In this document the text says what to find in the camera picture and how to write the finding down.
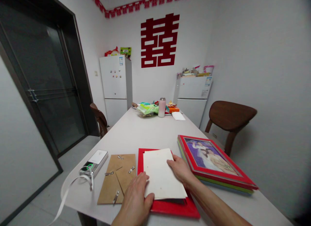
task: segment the wooden chair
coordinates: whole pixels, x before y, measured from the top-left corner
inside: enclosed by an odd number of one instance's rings
[[[111,127],[107,128],[108,124],[105,115],[100,110],[98,110],[97,106],[94,103],[90,104],[90,108],[95,114],[96,120],[98,121],[100,138],[103,138],[104,135],[108,133]]]
[[[255,117],[257,110],[228,101],[215,101],[210,109],[210,120],[207,123],[204,134],[212,139],[217,145],[217,141],[211,134],[209,134],[212,124],[219,126],[225,131],[229,131],[225,144],[225,153],[230,156],[233,141],[237,133],[242,130],[249,121]]]

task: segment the tiled floor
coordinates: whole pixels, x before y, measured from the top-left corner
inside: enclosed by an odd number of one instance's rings
[[[64,170],[50,183],[27,207],[25,207],[9,226],[45,226],[54,219],[61,203],[61,187],[71,170],[99,142],[100,138],[88,136],[65,155],[59,158]],[[81,226],[78,213],[64,206],[64,209],[53,226]]]

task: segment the white table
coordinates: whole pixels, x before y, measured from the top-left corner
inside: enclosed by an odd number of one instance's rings
[[[102,149],[108,151],[109,157],[94,179],[95,187],[93,192],[90,192],[88,183],[77,180],[69,191],[65,205],[85,215],[111,224],[121,205],[97,205],[110,155],[136,154],[136,167],[139,148],[170,148],[174,154],[181,156],[177,144],[179,134],[206,137],[186,116],[185,119],[186,121],[176,121],[172,116],[140,118],[137,116],[136,110],[130,108],[68,175],[62,186],[61,197],[63,198],[68,185],[77,176],[80,167],[87,162],[96,150]],[[254,226],[292,225],[260,191],[255,191],[251,197],[246,197],[218,188],[210,188],[233,210]],[[196,205],[201,214],[200,220],[151,213],[148,225],[213,225],[199,204],[196,203]]]

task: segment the refrigerator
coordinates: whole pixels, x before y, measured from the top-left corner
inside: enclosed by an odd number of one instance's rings
[[[213,77],[181,77],[176,80],[174,103],[199,128]]]
[[[132,63],[124,55],[102,57],[99,62],[106,120],[113,126],[132,106]]]

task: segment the thermos bottle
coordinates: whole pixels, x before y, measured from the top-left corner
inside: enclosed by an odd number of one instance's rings
[[[164,97],[160,98],[159,101],[159,113],[158,113],[158,117],[160,118],[164,118],[165,115],[165,107],[166,107],[166,100]]]

